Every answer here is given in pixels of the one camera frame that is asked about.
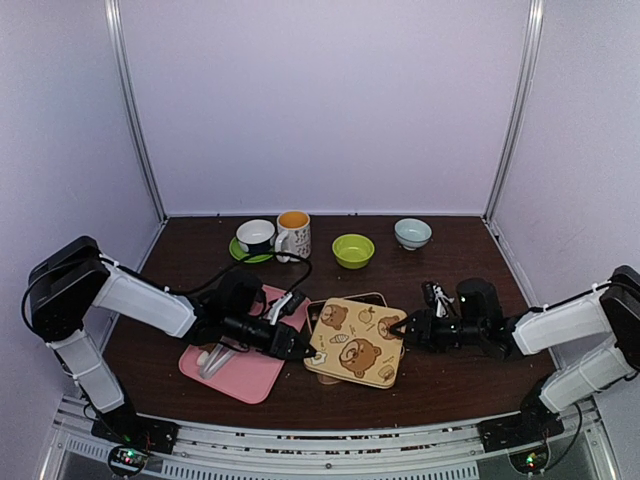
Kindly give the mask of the white metal tongs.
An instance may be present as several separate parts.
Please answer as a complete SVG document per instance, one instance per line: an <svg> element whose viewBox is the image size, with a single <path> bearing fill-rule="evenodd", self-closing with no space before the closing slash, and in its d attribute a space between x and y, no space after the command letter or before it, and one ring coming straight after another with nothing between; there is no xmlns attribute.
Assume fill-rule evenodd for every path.
<svg viewBox="0 0 640 480"><path fill-rule="evenodd" d="M206 363L199 367L199 376L204 380L212 378L234 355L234 350L224 345L216 344L215 349L209 353Z"/></svg>

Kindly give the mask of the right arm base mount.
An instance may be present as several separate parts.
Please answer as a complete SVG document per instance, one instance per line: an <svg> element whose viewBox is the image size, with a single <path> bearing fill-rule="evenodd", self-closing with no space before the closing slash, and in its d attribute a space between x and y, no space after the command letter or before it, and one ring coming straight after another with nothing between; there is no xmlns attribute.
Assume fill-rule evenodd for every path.
<svg viewBox="0 0 640 480"><path fill-rule="evenodd" d="M557 414L528 411L482 421L477 429L484 451L489 453L560 435L564 432L564 425Z"/></svg>

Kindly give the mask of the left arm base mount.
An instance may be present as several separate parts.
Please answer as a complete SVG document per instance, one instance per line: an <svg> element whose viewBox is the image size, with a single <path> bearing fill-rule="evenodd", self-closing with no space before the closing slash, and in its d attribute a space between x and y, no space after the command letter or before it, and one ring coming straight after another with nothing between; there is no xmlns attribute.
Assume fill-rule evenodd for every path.
<svg viewBox="0 0 640 480"><path fill-rule="evenodd" d="M171 454L179 426L170 421L136 416L131 422L109 424L98 417L92 425L94 437L133 447L145 453Z"/></svg>

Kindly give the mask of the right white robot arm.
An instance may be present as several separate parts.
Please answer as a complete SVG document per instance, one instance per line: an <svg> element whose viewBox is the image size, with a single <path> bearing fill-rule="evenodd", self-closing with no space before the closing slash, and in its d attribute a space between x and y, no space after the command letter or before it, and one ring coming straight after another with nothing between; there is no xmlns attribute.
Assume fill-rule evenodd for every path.
<svg viewBox="0 0 640 480"><path fill-rule="evenodd" d="M428 352L476 345L511 361L603 335L598 346L532 388L513 419L519 440L535 440L567 407L639 371L639 274L628 265L582 293L515 316L504 314L495 286L482 278L461 281L455 297L432 282L422 289L426 308L393 322L389 332Z"/></svg>

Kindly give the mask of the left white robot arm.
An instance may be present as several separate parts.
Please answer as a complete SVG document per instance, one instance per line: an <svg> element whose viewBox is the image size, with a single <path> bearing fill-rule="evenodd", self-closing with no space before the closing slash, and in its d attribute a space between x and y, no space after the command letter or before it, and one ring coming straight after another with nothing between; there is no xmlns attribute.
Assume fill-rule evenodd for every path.
<svg viewBox="0 0 640 480"><path fill-rule="evenodd" d="M104 255L93 238L81 236L31 271L21 315L55 352L106 429L121 443L133 444L143 436L144 424L85 330L92 308L124 315L192 346L213 345L200 367L203 380L250 351L281 361L315 356L309 340L282 320L304 295L291 286L268 301L259 278L240 266L235 262L192 290L173 290Z"/></svg>

